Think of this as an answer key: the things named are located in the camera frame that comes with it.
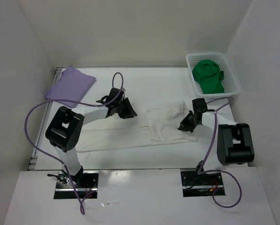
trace white wall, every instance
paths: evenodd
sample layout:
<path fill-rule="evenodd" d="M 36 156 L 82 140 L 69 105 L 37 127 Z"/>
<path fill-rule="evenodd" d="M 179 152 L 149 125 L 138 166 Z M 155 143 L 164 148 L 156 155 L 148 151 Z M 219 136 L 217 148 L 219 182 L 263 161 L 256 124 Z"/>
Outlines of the white wall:
<path fill-rule="evenodd" d="M 18 0 L 54 66 L 186 65 L 224 52 L 250 0 Z"/>
<path fill-rule="evenodd" d="M 53 67 L 16 0 L 0 0 L 0 224 L 3 224 L 20 170 L 32 147 L 23 122 L 27 111 L 44 99 Z M 36 137 L 42 110 L 30 120 Z"/>
<path fill-rule="evenodd" d="M 280 225 L 280 0 L 254 0 L 227 56 L 243 91 L 232 107 L 252 131 L 258 166 Z"/>

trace green cloth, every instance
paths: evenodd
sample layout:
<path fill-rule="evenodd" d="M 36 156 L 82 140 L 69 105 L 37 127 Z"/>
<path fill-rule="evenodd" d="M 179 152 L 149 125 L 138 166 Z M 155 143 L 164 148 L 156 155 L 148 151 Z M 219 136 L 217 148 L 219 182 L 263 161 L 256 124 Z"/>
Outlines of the green cloth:
<path fill-rule="evenodd" d="M 211 60 L 201 60 L 196 64 L 192 73 L 204 94 L 224 93 L 224 87 L 221 84 L 224 72 L 220 71 L 217 63 Z"/>

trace white plastic basket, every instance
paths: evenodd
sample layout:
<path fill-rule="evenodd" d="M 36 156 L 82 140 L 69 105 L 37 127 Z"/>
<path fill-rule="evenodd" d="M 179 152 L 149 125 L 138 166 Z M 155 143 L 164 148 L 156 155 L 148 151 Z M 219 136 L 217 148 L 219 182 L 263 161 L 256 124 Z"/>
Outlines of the white plastic basket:
<path fill-rule="evenodd" d="M 240 92 L 240 84 L 238 83 L 238 80 L 236 79 L 235 74 L 233 73 L 227 58 L 224 54 L 219 52 L 208 52 L 208 53 L 193 53 L 188 54 L 186 56 L 190 77 L 193 82 L 195 93 L 198 96 L 201 96 L 203 98 L 218 98 L 218 97 L 229 97 L 232 95 L 237 95 Z M 197 63 L 199 63 L 201 60 L 212 60 L 219 64 L 220 70 L 224 71 L 224 79 L 222 80 L 222 85 L 224 87 L 225 93 L 219 93 L 219 94 L 204 94 L 201 90 L 201 87 L 198 82 L 194 80 L 194 76 L 192 74 L 192 70 L 196 66 Z"/>

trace beige cloth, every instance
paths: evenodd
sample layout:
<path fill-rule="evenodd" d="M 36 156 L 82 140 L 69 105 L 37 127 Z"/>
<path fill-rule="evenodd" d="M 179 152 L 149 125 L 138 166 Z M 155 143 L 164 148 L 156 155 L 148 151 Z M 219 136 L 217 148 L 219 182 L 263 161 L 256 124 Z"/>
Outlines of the beige cloth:
<path fill-rule="evenodd" d="M 77 152 L 100 151 L 196 141 L 191 132 L 178 130 L 189 110 L 183 101 L 137 112 L 122 120 L 118 115 L 83 126 Z"/>

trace folded purple towel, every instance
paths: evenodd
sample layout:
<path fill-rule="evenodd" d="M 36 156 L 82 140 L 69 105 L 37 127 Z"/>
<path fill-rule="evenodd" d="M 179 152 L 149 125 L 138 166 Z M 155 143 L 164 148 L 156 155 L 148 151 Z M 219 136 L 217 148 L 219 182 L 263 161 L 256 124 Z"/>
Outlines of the folded purple towel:
<path fill-rule="evenodd" d="M 95 83 L 94 76 L 86 75 L 78 69 L 69 66 L 61 73 L 61 77 L 45 94 L 49 100 L 68 99 L 81 101 L 90 87 Z M 78 104 L 72 102 L 61 102 L 62 104 L 75 108 Z"/>

